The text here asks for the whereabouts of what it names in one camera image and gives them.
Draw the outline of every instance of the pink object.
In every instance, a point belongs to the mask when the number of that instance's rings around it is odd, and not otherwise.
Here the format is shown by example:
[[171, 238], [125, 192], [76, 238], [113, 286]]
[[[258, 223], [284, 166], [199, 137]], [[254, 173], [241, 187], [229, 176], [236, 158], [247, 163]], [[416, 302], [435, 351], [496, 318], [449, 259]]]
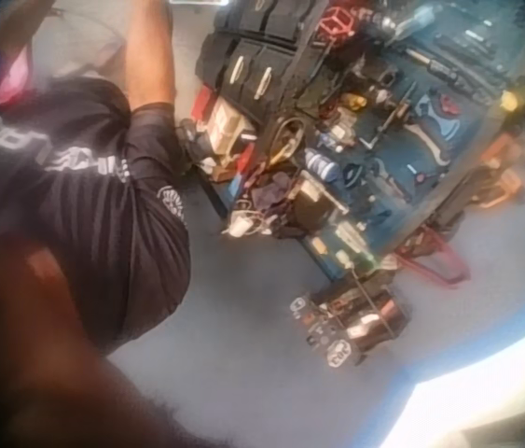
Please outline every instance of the pink object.
[[18, 59], [11, 65], [6, 77], [0, 85], [0, 105], [6, 105], [16, 100], [26, 90], [30, 80], [30, 64], [28, 48], [24, 48]]

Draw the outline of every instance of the gray floor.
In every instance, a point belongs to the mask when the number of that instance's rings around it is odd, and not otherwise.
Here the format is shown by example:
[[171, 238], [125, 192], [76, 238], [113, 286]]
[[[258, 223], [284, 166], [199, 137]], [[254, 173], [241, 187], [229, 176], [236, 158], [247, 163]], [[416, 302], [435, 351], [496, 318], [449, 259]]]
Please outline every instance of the gray floor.
[[[124, 33], [128, 3], [62, 0], [58, 6]], [[174, 9], [178, 117], [189, 114], [198, 90], [194, 66], [212, 16], [208, 7]], [[67, 38], [70, 26], [49, 20], [41, 30], [36, 51], [48, 61], [46, 71], [88, 58], [108, 38], [79, 21], [78, 33]], [[56, 43], [61, 51], [52, 51]], [[221, 222], [200, 189], [186, 191], [185, 202], [193, 257], [185, 302], [111, 358], [145, 394], [171, 404], [188, 428], [237, 446], [351, 446], [402, 365], [478, 334], [525, 302], [525, 204], [472, 213], [453, 245], [473, 280], [447, 291], [400, 273], [397, 288], [412, 308], [402, 337], [359, 368], [333, 371], [289, 314], [294, 297], [326, 284], [303, 249], [268, 238], [230, 241], [220, 236]]]

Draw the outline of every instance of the blue tool organizer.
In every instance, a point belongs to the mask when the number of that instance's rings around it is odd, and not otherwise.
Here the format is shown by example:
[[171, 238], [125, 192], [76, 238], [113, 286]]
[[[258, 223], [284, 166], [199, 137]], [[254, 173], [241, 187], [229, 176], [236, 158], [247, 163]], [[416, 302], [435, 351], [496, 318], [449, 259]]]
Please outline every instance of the blue tool organizer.
[[[456, 37], [462, 34], [464, 30], [470, 29], [481, 35], [486, 35], [490, 41], [497, 44], [495, 60], [506, 67], [508, 77], [515, 79], [524, 75], [525, 28], [519, 30], [513, 25], [515, 9], [520, 1], [492, 0], [482, 1], [477, 5], [472, 2], [460, 1], [457, 3], [472, 8], [472, 12], [492, 21], [493, 26], [489, 28], [486, 25], [477, 25], [454, 9], [444, 7], [436, 22], [414, 35], [408, 40], [408, 43], [425, 55], [439, 55], [443, 51], [434, 44], [436, 34]], [[428, 73], [425, 66], [415, 63], [394, 49], [387, 49], [382, 56], [384, 60], [394, 64], [404, 73], [403, 78], [393, 88], [394, 100], [401, 98], [411, 83], [415, 81], [417, 82], [417, 89], [410, 97], [410, 102], [414, 108], [430, 88], [437, 88], [441, 93], [452, 98], [461, 109], [460, 130], [449, 141], [451, 164], [446, 171], [442, 171], [445, 179], [456, 177], [461, 180], [463, 173], [478, 164], [479, 153], [487, 147], [503, 123], [504, 112], [498, 106], [498, 101], [495, 101], [491, 108], [478, 105], [454, 91], [444, 81]], [[383, 122], [384, 117], [378, 117], [372, 110], [366, 109], [359, 114], [359, 119], [355, 124], [356, 135], [369, 141], [374, 136], [376, 128]], [[344, 168], [348, 163], [361, 163], [368, 156], [368, 150], [359, 143], [353, 148], [346, 148], [340, 154], [329, 149], [321, 149], [321, 151], [336, 161], [341, 168]], [[426, 174], [437, 172], [438, 167], [432, 153], [419, 137], [396, 124], [385, 133], [371, 152], [383, 160], [386, 171], [406, 191], [411, 193], [413, 199], [411, 203], [405, 203], [403, 200], [396, 200], [392, 196], [383, 194], [369, 176], [367, 183], [377, 197], [370, 214], [355, 213], [355, 204], [349, 203], [349, 206], [352, 207], [349, 215], [338, 219], [333, 217], [323, 229], [305, 238], [303, 245], [331, 280], [343, 277], [346, 271], [334, 256], [318, 255], [311, 246], [312, 238], [321, 238], [327, 246], [329, 254], [345, 250], [353, 262], [360, 265], [367, 263], [363, 254], [354, 254], [336, 236], [336, 224], [344, 219], [349, 220], [354, 226], [356, 222], [364, 221], [372, 215], [375, 216], [385, 210], [391, 210], [392, 215], [386, 218], [384, 222], [374, 226], [368, 225], [364, 232], [364, 237], [372, 252], [378, 256], [386, 255], [394, 249], [394, 246], [403, 243], [404, 239], [419, 227], [421, 223], [417, 216], [419, 209], [423, 210], [425, 217], [429, 216], [446, 199], [446, 191], [454, 187], [451, 185], [454, 183], [450, 182], [451, 179], [447, 179], [447, 182], [444, 179], [442, 181], [438, 179], [438, 182], [435, 182], [436, 179], [434, 179], [419, 186], [415, 185], [414, 175], [409, 170], [408, 164], [412, 165], [418, 172]], [[448, 183], [449, 187], [441, 188], [442, 184], [445, 183]], [[344, 203], [347, 203], [348, 193], [342, 186], [330, 186], [329, 190]], [[416, 226], [412, 223], [413, 221], [420, 222]]]

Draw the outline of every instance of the shirt sleeve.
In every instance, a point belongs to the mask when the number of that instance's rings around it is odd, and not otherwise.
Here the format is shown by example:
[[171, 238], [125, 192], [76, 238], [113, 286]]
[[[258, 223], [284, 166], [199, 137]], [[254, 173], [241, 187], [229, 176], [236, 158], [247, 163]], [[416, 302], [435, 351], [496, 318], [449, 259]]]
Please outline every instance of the shirt sleeve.
[[171, 314], [189, 284], [189, 240], [175, 189], [184, 156], [173, 107], [152, 104], [135, 110], [124, 153], [136, 195], [130, 279], [135, 302], [128, 309], [125, 330], [135, 337]]

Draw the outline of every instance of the tool cart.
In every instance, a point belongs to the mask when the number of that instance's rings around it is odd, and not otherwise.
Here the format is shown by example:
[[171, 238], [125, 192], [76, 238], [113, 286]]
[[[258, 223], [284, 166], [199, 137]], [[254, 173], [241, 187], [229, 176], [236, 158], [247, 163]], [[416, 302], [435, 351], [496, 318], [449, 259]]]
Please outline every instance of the tool cart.
[[[214, 25], [187, 152], [228, 235], [306, 247], [333, 283], [291, 311], [357, 363], [409, 320], [396, 271], [469, 279], [463, 209], [519, 196], [525, 1], [236, 0]], [[436, 252], [449, 275], [416, 260]]]

